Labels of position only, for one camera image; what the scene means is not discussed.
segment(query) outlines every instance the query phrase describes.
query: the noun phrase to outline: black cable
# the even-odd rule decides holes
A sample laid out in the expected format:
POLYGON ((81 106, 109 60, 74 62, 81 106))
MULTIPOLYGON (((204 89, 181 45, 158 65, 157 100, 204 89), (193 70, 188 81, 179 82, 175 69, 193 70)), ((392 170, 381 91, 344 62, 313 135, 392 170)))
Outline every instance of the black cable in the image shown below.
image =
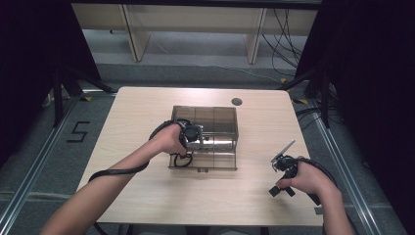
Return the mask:
POLYGON ((300 116, 302 114, 306 114, 309 112, 315 112, 315 111, 320 111, 320 108, 309 108, 309 109, 305 109, 305 110, 300 110, 296 112, 296 116, 300 116))
POLYGON ((317 118, 315 118, 314 120, 312 120, 311 122, 309 122, 306 126, 304 126, 302 129, 301 129, 301 131, 303 131, 303 130, 305 130, 306 128, 308 128, 313 122, 315 122, 315 121, 317 121, 318 119, 320 119, 321 118, 321 116, 320 117, 317 117, 317 118))
POLYGON ((292 40, 291 40, 291 34, 290 34, 290 26, 289 26, 289 23, 288 23, 288 15, 289 15, 289 10, 287 9, 286 11, 285 11, 285 13, 286 13, 286 21, 284 22, 284 26, 282 26, 282 24, 281 24, 281 21, 280 21, 280 19, 278 18, 278 15, 277 15, 277 12, 275 11, 275 9, 274 9, 274 15, 275 15, 275 18, 277 19, 277 22, 278 22, 278 25, 280 25, 280 28, 281 28, 281 31, 282 31, 282 34, 281 34, 281 36, 282 35, 284 35, 284 37, 286 38, 286 40, 287 40, 287 42, 290 44, 290 46, 291 46, 291 50, 290 49, 288 49, 288 48, 286 48, 286 47, 284 47, 284 48, 286 48, 288 51, 290 51, 290 52, 292 52, 292 53, 295 53, 295 57, 297 56, 297 54, 301 54, 302 53, 302 50, 300 50, 299 48, 297 48, 294 44, 293 44, 293 42, 292 42, 292 40))
POLYGON ((285 76, 293 76, 292 74, 287 74, 287 73, 283 73, 283 72, 281 72, 281 71, 278 71, 278 70, 275 68, 275 65, 274 65, 274 56, 275 56, 275 53, 279 54, 282 60, 284 60, 286 63, 290 64, 290 65, 291 65, 291 66, 293 66, 294 68, 296 67, 296 65, 292 64, 292 62, 291 62, 291 61, 289 61, 287 58, 285 58, 285 57, 284 57, 284 55, 282 55, 279 51, 276 51, 276 50, 274 49, 274 47, 271 45, 271 43, 269 43, 269 41, 266 39, 265 35, 263 35, 263 34, 262 34, 262 37, 265 39, 265 41, 266 41, 266 43, 269 45, 269 47, 271 47, 271 49, 273 50, 273 51, 272 51, 272 56, 271 56, 271 64, 272 64, 272 68, 274 68, 274 70, 275 70, 277 73, 281 74, 281 75, 285 75, 285 76))
MULTIPOLYGON (((182 123, 178 122, 178 121, 184 121, 186 123, 190 123, 189 120, 187 119, 179 119, 179 120, 167 120, 165 122, 163 122, 161 125, 159 125, 154 131, 153 133, 150 135, 149 140, 153 139, 153 137, 156 136, 157 133, 159 133, 162 129, 166 128, 167 126, 174 124, 174 123, 178 123, 180 125, 180 128, 182 129, 182 131, 180 132, 179 135, 179 141, 180 143, 183 145, 184 148, 186 148, 186 142, 184 140, 184 126, 182 123)), ((101 177, 101 176, 107 176, 107 175, 121 175, 121 174, 133 174, 133 173, 138 173, 142 170, 144 170, 150 162, 146 162, 145 164, 142 164, 138 167, 134 167, 134 168, 128 168, 128 169, 104 169, 104 170, 100 170, 95 172, 94 174, 92 174, 92 176, 89 178, 88 183, 91 182, 92 180, 101 177)), ((99 225, 98 222, 94 223, 94 227, 95 229, 101 234, 101 235, 108 235, 99 225)))
MULTIPOLYGON (((285 30, 285 24, 284 24, 284 27, 281 28, 281 31, 284 31, 285 30)), ((281 33, 280 38, 278 38, 278 39, 277 39, 277 36, 274 34, 274 38, 277 41, 277 45, 280 45, 285 50, 292 52, 292 50, 290 50, 289 48, 287 48, 286 46, 284 46, 283 44, 281 44, 281 39, 283 38, 283 33, 281 33)))
POLYGON ((303 116, 299 118, 299 122, 300 122, 303 118, 307 117, 307 116, 308 116, 308 115, 310 115, 310 114, 313 114, 313 113, 316 113, 316 112, 320 112, 320 109, 319 109, 319 108, 314 108, 314 109, 316 109, 316 110, 310 110, 310 111, 308 111, 308 112, 305 112, 305 113, 303 114, 303 116))
POLYGON ((312 159, 298 159, 299 162, 302 163, 306 163, 308 165, 312 165, 316 168, 318 168, 321 172, 323 172, 332 182, 333 184, 336 186, 336 188, 338 188, 338 184, 335 180, 335 177, 333 177, 333 175, 330 173, 329 170, 327 170, 322 164, 312 160, 312 159))
MULTIPOLYGON (((88 183, 91 182, 92 180, 98 178, 98 177, 101 177, 101 176, 138 173, 138 172, 142 171, 143 169, 147 168, 148 165, 149 165, 149 162, 146 162, 145 164, 140 165, 138 167, 134 167, 134 168, 128 168, 128 169, 104 169, 104 170, 100 170, 100 171, 95 172, 94 174, 92 174, 92 176, 88 180, 88 183)), ((94 227, 95 227, 95 229, 97 229, 97 231, 101 235, 108 235, 101 228, 101 226, 99 225, 98 222, 95 222, 94 223, 94 227)))
POLYGON ((187 167, 192 163, 192 160, 193 160, 193 153, 192 154, 186 154, 186 157, 184 157, 184 158, 182 158, 179 154, 174 154, 172 156, 174 156, 173 163, 174 163, 174 166, 176 166, 176 167, 187 167), (189 159, 189 162, 187 162, 186 164, 178 164, 177 160, 179 158, 180 159, 189 159))
POLYGON ((281 54, 281 52, 279 52, 276 48, 277 48, 277 46, 278 46, 278 44, 277 44, 277 46, 272 46, 272 44, 268 41, 268 39, 266 39, 266 37, 265 37, 265 35, 264 34, 262 34, 262 37, 263 37, 263 39, 265 39, 265 41, 266 41, 266 43, 269 45, 269 47, 271 47, 271 49, 273 50, 273 53, 272 53, 272 57, 274 57, 275 56, 275 54, 277 54, 278 56, 280 56, 281 57, 281 59, 282 60, 284 60, 287 64, 289 64, 290 66, 292 66, 292 67, 294 67, 294 68, 296 68, 297 67, 297 65, 296 64, 294 64, 293 62, 291 62, 289 59, 287 59, 287 57, 285 57, 283 54, 281 54))

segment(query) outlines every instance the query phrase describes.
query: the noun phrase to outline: clear acrylic container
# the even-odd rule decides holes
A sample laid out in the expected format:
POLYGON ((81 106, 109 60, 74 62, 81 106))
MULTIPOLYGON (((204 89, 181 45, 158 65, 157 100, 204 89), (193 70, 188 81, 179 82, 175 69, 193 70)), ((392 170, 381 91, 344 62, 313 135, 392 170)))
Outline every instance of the clear acrylic container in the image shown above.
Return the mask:
MULTIPOLYGON (((188 119, 203 127, 203 143, 188 143, 193 152, 192 162, 186 166, 175 166, 170 158, 169 168, 196 169, 208 172, 210 169, 237 170, 236 146, 238 143, 238 122, 235 108, 174 106, 173 119, 188 119)), ((189 159, 177 159, 176 165, 184 165, 189 159)))

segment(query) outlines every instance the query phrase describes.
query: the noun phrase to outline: small black object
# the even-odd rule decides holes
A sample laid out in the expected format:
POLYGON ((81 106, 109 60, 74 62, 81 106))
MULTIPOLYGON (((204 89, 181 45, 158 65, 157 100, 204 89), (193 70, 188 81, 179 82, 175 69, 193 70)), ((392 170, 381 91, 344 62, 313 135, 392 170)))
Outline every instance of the small black object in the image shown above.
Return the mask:
POLYGON ((272 195, 272 197, 275 197, 281 192, 281 189, 278 188, 277 186, 274 186, 268 192, 272 195))
MULTIPOLYGON (((299 159, 294 159, 291 156, 279 156, 276 159, 276 162, 273 163, 273 168, 274 169, 279 169, 281 171, 285 171, 283 177, 281 177, 281 179, 284 178, 294 178, 297 176, 297 173, 299 171, 299 159)), ((319 167, 319 164, 315 164, 313 161, 311 160, 304 160, 302 162, 305 162, 307 164, 313 165, 319 169, 321 169, 319 167)), ((278 195, 281 191, 286 191, 291 197, 293 197, 294 195, 296 195, 296 192, 294 192, 294 190, 291 187, 287 187, 287 188, 278 188, 278 193, 277 190, 274 189, 275 187, 273 187, 272 189, 269 190, 269 193, 272 195, 272 197, 275 197, 276 195, 278 195)), ((317 205, 319 206, 320 203, 320 199, 317 197, 317 195, 315 194, 307 194, 308 197, 317 205)))
POLYGON ((195 142, 199 139, 199 131, 195 126, 187 126, 184 130, 184 135, 187 138, 187 141, 189 142, 195 142))

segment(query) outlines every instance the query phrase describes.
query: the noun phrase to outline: black device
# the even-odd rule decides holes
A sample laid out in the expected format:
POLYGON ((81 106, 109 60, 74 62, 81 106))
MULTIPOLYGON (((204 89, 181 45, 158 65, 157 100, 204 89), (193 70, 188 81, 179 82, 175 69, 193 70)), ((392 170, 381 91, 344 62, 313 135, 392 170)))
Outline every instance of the black device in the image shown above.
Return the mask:
MULTIPOLYGON (((281 179, 296 177, 297 173, 299 172, 299 162, 304 162, 306 164, 313 165, 314 167, 317 167, 318 169, 320 169, 324 174, 326 174, 333 181, 335 185, 337 185, 333 176, 322 165, 318 164, 317 162, 310 160, 310 159, 295 159, 288 155, 284 156, 284 153, 295 142, 296 142, 295 140, 292 140, 290 144, 287 145, 287 147, 285 147, 279 154, 277 154, 271 160, 272 168, 275 170, 275 172, 278 172, 278 170, 285 172, 284 175, 281 177, 281 179)), ((272 197, 275 197, 281 191, 286 191, 291 197, 296 195, 296 192, 294 192, 294 190, 291 187, 279 188, 277 186, 274 186, 269 190, 269 193, 272 195, 272 197)), ((315 194, 307 194, 307 195, 317 206, 321 204, 320 199, 317 197, 317 195, 315 194)))
POLYGON ((188 119, 185 118, 179 118, 179 119, 171 119, 163 122, 161 125, 159 125, 153 133, 150 135, 149 139, 152 139, 159 131, 161 131, 163 128, 171 125, 171 124, 178 124, 180 125, 181 131, 179 134, 179 141, 180 144, 183 146, 183 148, 186 149, 186 155, 180 155, 179 153, 171 154, 174 156, 174 166, 176 167, 186 167, 192 163, 193 160, 193 152, 188 153, 187 143, 195 142, 197 140, 200 141, 201 146, 204 144, 204 137, 203 137, 203 129, 204 127, 202 125, 194 124, 188 119), (177 164, 178 159, 189 159, 189 162, 186 164, 179 165, 177 164))

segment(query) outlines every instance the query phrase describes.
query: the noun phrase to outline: hand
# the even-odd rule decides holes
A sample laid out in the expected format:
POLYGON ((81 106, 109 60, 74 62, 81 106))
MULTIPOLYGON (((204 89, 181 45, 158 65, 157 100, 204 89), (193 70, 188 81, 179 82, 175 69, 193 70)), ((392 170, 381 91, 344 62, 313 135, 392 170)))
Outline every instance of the hand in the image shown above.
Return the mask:
POLYGON ((327 190, 338 190, 336 185, 320 169, 302 162, 299 162, 299 171, 296 177, 281 179, 275 185, 279 188, 291 186, 304 193, 315 194, 319 198, 326 194, 327 190))
POLYGON ((178 124, 171 124, 159 131, 151 141, 159 142, 161 150, 167 154, 179 153, 180 155, 186 155, 186 149, 179 141, 180 130, 178 124))

